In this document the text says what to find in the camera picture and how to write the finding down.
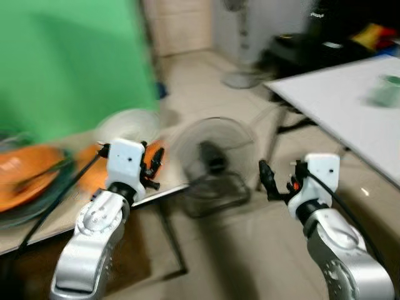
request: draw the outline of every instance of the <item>tiled wall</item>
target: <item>tiled wall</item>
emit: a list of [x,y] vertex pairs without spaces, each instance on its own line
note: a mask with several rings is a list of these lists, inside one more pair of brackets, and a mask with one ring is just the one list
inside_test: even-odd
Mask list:
[[160,55],[211,47],[210,0],[144,0]]

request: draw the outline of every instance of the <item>green backdrop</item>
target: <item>green backdrop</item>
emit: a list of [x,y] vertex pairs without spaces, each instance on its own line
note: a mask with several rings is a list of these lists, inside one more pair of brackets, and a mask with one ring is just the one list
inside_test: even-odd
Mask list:
[[135,0],[1,0],[0,128],[37,141],[157,108]]

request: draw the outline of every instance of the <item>yellow object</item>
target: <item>yellow object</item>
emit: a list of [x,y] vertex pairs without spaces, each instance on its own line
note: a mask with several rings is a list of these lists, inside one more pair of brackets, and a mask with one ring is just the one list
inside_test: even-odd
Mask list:
[[383,27],[377,24],[369,23],[359,34],[352,37],[352,40],[363,45],[365,48],[375,50],[379,41]]

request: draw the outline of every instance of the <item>robotic arm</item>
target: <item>robotic arm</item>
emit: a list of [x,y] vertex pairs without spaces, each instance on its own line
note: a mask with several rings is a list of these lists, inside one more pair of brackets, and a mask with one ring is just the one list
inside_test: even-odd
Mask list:
[[269,199],[282,199],[290,215],[300,220],[307,248],[325,278],[330,299],[394,299],[393,284],[386,270],[367,252],[360,233],[330,208],[332,198],[301,168],[318,176],[332,191],[338,187],[339,157],[309,154],[298,161],[296,173],[287,184],[288,194],[280,194],[274,173],[265,161],[259,162],[261,182]]
[[107,190],[99,190],[77,217],[74,236],[61,253],[51,283],[52,300],[101,299],[112,264],[115,245],[122,239],[131,206],[141,204],[145,187],[159,188],[151,181],[161,165],[164,149],[144,163],[146,143],[123,139],[109,148]]

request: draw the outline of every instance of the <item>standing fan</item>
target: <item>standing fan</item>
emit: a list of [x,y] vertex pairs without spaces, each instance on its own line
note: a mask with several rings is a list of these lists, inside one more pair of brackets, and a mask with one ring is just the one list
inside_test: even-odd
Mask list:
[[249,0],[222,0],[228,11],[237,14],[239,27],[239,69],[229,72],[222,78],[222,83],[233,89],[249,89],[259,83],[257,76],[245,70],[242,64],[244,54],[249,49],[248,43],[248,1]]
[[249,129],[235,120],[212,117],[194,123],[172,144],[189,179],[182,205],[200,218],[250,199],[246,179],[257,166]]
[[110,143],[123,138],[148,144],[158,139],[160,134],[159,114],[149,109],[127,109],[107,117],[95,130],[97,141]]

